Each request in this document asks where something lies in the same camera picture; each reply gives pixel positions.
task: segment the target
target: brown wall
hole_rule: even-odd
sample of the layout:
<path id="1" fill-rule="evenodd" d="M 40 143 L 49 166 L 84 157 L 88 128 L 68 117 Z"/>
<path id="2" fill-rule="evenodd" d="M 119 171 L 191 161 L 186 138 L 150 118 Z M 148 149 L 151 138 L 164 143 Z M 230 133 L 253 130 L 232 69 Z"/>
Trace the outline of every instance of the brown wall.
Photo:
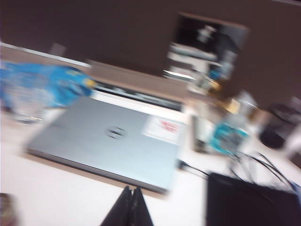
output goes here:
<path id="1" fill-rule="evenodd" d="M 0 1 L 1 39 L 65 57 L 161 75 L 177 12 L 251 29 L 225 94 L 249 90 L 261 106 L 301 97 L 301 7 L 272 0 Z"/>

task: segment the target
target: blue plastic bag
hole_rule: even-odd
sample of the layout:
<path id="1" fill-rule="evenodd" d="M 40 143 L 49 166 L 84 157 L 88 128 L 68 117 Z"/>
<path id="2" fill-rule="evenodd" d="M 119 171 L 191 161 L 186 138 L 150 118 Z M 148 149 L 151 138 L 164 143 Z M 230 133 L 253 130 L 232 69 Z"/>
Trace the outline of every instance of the blue plastic bag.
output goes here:
<path id="1" fill-rule="evenodd" d="M 95 82 L 81 70 L 61 65 L 13 64 L 3 63 L 0 69 L 0 98 L 2 103 L 11 108 L 9 93 L 6 87 L 16 73 L 41 74 L 47 77 L 45 90 L 51 96 L 48 107 L 70 106 L 79 96 L 89 96 Z"/>

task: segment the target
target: silver laptop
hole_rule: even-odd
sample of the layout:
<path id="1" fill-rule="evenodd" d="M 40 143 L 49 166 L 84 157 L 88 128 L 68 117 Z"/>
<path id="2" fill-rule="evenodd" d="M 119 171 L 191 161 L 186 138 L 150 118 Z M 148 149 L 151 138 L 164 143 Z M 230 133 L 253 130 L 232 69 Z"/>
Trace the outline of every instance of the silver laptop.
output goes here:
<path id="1" fill-rule="evenodd" d="M 49 160 L 163 193 L 170 188 L 180 145 L 144 133 L 150 117 L 82 97 L 39 133 L 28 144 L 28 150 Z"/>

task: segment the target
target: sticker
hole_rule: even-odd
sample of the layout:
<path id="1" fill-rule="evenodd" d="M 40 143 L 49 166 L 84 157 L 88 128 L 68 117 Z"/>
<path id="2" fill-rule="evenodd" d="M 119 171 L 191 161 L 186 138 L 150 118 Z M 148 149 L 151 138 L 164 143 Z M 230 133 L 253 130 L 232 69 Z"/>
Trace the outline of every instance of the sticker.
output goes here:
<path id="1" fill-rule="evenodd" d="M 180 122 L 151 115 L 143 128 L 143 134 L 178 145 L 182 127 Z"/>

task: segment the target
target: desk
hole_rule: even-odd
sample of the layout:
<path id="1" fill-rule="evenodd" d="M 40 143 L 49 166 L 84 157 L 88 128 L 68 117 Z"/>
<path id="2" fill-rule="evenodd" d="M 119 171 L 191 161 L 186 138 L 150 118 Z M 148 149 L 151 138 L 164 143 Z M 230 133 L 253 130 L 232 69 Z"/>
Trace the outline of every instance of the desk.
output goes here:
<path id="1" fill-rule="evenodd" d="M 184 113 L 150 104 L 94 93 L 93 98 L 124 107 L 179 120 L 190 125 L 193 103 Z M 26 154 L 26 142 L 58 117 L 63 109 L 49 110 L 45 120 L 33 126 L 17 123 L 1 112 L 1 192 L 15 196 L 16 210 L 23 226 L 96 226 L 105 218 L 126 184 L 73 169 Z M 192 149 L 191 131 L 187 130 L 179 158 L 204 171 L 224 173 L 228 158 L 199 154 Z M 260 151 L 291 180 L 301 184 L 301 170 L 281 153 L 263 146 L 251 137 L 243 147 L 246 152 Z M 184 170 L 174 175 L 172 190 L 166 194 L 142 190 L 154 225 L 206 225 L 206 180 Z"/>

